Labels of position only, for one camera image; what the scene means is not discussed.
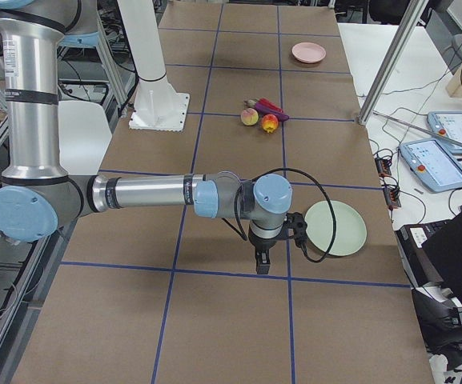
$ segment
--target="light blue joint cap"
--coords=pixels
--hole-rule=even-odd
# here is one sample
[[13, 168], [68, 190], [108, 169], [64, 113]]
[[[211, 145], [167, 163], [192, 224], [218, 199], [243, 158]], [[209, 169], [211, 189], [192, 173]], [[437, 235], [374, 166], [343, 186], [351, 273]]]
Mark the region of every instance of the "light blue joint cap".
[[68, 34], [60, 42], [60, 46], [70, 48], [95, 48], [99, 43], [99, 33], [92, 34]]
[[0, 10], [16, 10], [30, 5], [35, 0], [0, 0]]
[[195, 213], [203, 218], [215, 218], [218, 213], [218, 190], [212, 180], [198, 182], [194, 196]]
[[58, 228], [58, 216], [40, 194], [24, 186], [0, 189], [0, 231], [9, 238], [34, 242]]
[[267, 174], [254, 184], [254, 198], [271, 214], [285, 214], [291, 206], [293, 189], [288, 180], [278, 174]]

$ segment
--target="green plate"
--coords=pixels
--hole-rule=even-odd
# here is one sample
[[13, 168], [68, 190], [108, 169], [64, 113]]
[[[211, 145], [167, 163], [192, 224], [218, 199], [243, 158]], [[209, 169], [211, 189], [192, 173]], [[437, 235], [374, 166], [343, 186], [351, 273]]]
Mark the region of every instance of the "green plate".
[[[368, 232], [360, 214], [343, 202], [331, 201], [334, 207], [337, 231], [330, 254], [347, 256], [354, 254], [366, 242]], [[305, 214], [307, 236], [320, 250], [325, 251], [332, 238], [332, 216], [328, 203], [317, 202]]]

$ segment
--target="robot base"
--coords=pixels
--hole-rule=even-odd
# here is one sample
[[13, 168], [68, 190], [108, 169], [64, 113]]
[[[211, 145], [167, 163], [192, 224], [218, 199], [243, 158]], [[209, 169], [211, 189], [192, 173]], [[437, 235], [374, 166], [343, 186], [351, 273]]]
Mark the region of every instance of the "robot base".
[[175, 92], [166, 81], [158, 84], [140, 82], [135, 99], [135, 112], [129, 127], [136, 130], [181, 131], [186, 120], [189, 94]]

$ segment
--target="tablet screen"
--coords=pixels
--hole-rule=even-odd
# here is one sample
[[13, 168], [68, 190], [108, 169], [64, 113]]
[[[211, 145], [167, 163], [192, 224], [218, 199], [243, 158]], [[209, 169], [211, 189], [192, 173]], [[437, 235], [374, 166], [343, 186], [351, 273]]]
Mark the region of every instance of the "tablet screen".
[[462, 114], [436, 114], [435, 116], [449, 138], [462, 142]]
[[462, 172], [433, 140], [417, 142], [408, 145], [407, 148], [425, 166], [438, 186], [462, 182]]

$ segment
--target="black chair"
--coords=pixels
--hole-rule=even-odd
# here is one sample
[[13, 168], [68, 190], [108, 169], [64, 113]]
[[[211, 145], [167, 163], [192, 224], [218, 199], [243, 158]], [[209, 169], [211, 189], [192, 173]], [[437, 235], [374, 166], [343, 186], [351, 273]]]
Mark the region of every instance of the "black chair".
[[[369, 15], [375, 22], [382, 24], [400, 24], [409, 0], [370, 0]], [[421, 15], [421, 20], [428, 23], [432, 10], [442, 12], [451, 3], [450, 0], [430, 0]]]

